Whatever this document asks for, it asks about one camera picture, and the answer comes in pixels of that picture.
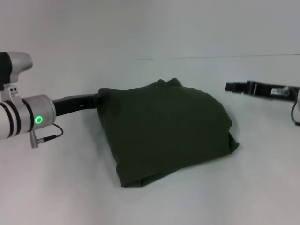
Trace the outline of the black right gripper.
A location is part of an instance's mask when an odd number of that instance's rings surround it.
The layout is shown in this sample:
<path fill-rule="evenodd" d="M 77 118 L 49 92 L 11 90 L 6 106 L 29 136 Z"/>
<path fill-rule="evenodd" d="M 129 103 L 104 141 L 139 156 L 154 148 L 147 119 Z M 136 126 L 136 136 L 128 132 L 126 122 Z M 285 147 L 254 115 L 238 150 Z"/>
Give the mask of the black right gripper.
<path fill-rule="evenodd" d="M 248 94 L 258 98 L 295 101 L 300 91 L 299 87 L 260 83 L 254 81 L 228 82 L 225 91 Z"/>

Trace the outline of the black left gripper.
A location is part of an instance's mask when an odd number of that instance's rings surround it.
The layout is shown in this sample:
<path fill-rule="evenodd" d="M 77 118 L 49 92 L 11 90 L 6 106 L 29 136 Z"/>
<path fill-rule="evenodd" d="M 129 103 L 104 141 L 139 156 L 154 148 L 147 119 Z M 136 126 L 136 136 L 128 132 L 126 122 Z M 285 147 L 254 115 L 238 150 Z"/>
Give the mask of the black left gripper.
<path fill-rule="evenodd" d="M 62 116 L 86 109 L 95 109 L 98 94 L 68 96 L 54 100 L 56 116 Z"/>

